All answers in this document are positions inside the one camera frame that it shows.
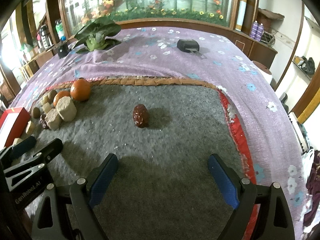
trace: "gray carpet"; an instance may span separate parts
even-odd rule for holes
[[[137,104],[149,110],[148,128],[134,125]],[[242,168],[216,91],[105,85],[93,87],[90,99],[75,105],[76,119],[59,130],[37,127],[36,149],[54,138],[63,141],[63,151],[49,164],[58,186],[87,176],[108,153],[117,155],[118,171],[94,208],[110,240],[219,236],[232,208],[208,171],[208,157],[218,153],[239,174]]]

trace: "red fabric border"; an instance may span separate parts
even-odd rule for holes
[[[242,130],[239,118],[236,116],[234,119],[232,119],[234,122],[230,122],[230,118],[228,115],[228,105],[230,104],[227,97],[224,95],[224,93],[221,90],[217,90],[220,95],[221,104],[224,108],[225,114],[226,114],[226,120],[227,124],[229,126],[230,134],[236,144],[236,147],[240,153],[241,161],[242,161],[242,168],[244,171],[245,176],[251,180],[253,184],[256,184],[256,176],[253,169],[253,163],[251,159],[251,153],[249,151],[249,147],[247,144],[247,139],[245,138],[244,132]],[[244,236],[242,240],[249,240],[252,232],[254,230],[254,226],[256,224],[258,217],[258,206],[254,205],[252,214],[249,220],[249,223],[247,225],[247,228],[245,230]]]

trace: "dark red cloth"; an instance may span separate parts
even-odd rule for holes
[[[306,187],[312,195],[312,209],[304,215],[303,225],[308,227],[315,218],[316,211],[320,202],[320,152],[315,151],[310,176],[307,180]]]

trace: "purple bedsheet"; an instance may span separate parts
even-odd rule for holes
[[[223,90],[234,106],[247,138],[257,183],[278,181],[287,198],[296,239],[302,234],[306,187],[300,146],[279,99],[257,67],[227,38],[200,31],[153,27],[122,30],[122,43],[108,51],[58,55],[30,79],[11,106],[30,109],[45,88],[79,77],[174,76],[210,82]],[[194,39],[200,55],[181,52],[179,39]]]

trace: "red date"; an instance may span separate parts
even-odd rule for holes
[[[149,123],[149,113],[143,104],[136,105],[132,114],[133,121],[136,126],[143,128]]]

